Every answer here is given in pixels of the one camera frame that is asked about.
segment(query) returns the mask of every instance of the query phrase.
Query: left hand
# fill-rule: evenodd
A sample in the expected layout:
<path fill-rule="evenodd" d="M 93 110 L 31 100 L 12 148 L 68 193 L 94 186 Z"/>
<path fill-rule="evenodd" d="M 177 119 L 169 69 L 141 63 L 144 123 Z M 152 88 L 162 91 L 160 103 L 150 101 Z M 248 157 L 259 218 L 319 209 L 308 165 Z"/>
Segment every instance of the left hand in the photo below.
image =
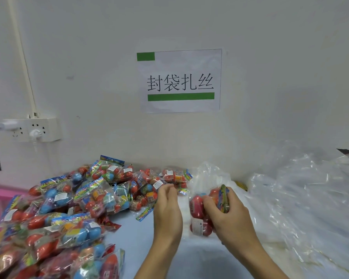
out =
<path fill-rule="evenodd" d="M 182 214 L 173 184 L 162 185 L 154 208 L 153 244 L 169 245 L 176 253 L 182 236 Z"/>

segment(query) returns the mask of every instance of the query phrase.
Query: green stripe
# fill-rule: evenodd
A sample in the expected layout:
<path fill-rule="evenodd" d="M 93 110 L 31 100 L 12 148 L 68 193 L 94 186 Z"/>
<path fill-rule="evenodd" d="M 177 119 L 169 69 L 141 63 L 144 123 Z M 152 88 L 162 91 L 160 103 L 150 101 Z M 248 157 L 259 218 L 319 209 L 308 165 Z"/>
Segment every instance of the green stripe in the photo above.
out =
<path fill-rule="evenodd" d="M 185 101 L 185 100 L 214 100 L 214 92 L 207 93 L 180 93 L 147 95 L 149 102 L 154 101 Z"/>
<path fill-rule="evenodd" d="M 143 62 L 145 60 L 155 60 L 155 52 L 137 53 L 138 62 Z"/>

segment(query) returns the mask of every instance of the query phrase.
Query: electrical outlet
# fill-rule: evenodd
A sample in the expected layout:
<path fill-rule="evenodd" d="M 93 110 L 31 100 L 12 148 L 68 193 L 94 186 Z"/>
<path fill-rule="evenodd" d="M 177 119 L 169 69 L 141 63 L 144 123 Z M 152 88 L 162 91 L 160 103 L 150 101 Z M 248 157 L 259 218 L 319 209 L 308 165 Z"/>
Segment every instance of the electrical outlet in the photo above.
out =
<path fill-rule="evenodd" d="M 60 125 L 56 117 L 52 118 L 29 118 L 26 119 L 27 131 L 39 130 L 41 137 L 39 142 L 52 142 L 62 138 Z"/>
<path fill-rule="evenodd" d="M 26 126 L 26 119 L 3 119 L 3 121 L 17 121 L 18 123 L 18 129 L 14 131 L 8 131 L 10 133 L 10 136 L 12 140 L 16 142 L 28 142 L 30 140 L 29 133 L 27 131 L 27 126 Z"/>

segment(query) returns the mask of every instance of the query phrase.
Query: sign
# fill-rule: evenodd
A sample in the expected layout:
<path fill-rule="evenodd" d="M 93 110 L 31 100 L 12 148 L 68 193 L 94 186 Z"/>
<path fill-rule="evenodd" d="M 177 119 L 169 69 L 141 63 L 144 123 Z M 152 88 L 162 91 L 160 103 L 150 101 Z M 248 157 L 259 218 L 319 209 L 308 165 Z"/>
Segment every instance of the sign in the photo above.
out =
<path fill-rule="evenodd" d="M 221 49 L 137 53 L 141 110 L 219 110 Z"/>

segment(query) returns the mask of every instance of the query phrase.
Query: white wall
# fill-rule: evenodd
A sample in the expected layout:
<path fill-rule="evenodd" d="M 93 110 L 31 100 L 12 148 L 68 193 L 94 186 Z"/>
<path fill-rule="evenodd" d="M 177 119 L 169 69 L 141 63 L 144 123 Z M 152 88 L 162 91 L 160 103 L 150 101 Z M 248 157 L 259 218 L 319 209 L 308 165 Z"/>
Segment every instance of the white wall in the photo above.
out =
<path fill-rule="evenodd" d="M 106 154 L 151 166 L 209 160 L 237 178 L 279 139 L 349 148 L 349 0 L 17 0 L 16 9 L 37 109 L 62 120 L 65 139 L 50 146 L 59 171 Z M 136 52 L 214 48 L 224 49 L 219 112 L 140 112 Z"/>
<path fill-rule="evenodd" d="M 25 118 L 30 113 L 26 83 L 6 0 L 0 0 L 0 121 Z M 0 184 L 29 188 L 52 174 L 43 147 L 36 154 L 32 144 L 16 144 L 0 132 Z"/>

